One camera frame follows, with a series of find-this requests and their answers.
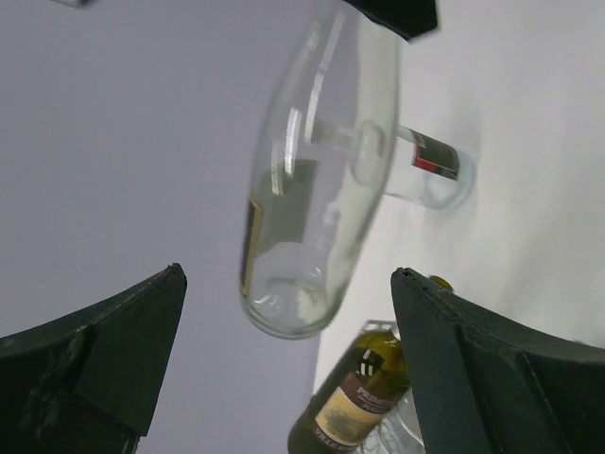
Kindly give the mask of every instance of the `wine bottle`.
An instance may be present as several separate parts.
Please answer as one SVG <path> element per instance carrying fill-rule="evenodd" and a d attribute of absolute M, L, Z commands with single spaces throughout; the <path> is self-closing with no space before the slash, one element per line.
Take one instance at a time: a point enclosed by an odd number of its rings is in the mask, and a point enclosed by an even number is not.
<path fill-rule="evenodd" d="M 290 430 L 288 453 L 353 452 L 408 388 L 397 323 L 367 322 Z"/>

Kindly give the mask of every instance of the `white surface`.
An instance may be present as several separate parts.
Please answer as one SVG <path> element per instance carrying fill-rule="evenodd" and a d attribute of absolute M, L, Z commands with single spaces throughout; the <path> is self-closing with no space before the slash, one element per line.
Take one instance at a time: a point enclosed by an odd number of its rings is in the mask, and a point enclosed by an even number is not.
<path fill-rule="evenodd" d="M 402 49 L 401 123 L 466 149 L 457 212 L 384 198 L 315 389 L 367 319 L 393 319 L 398 267 L 563 338 L 605 346 L 605 4 L 447 0 L 441 31 Z"/>

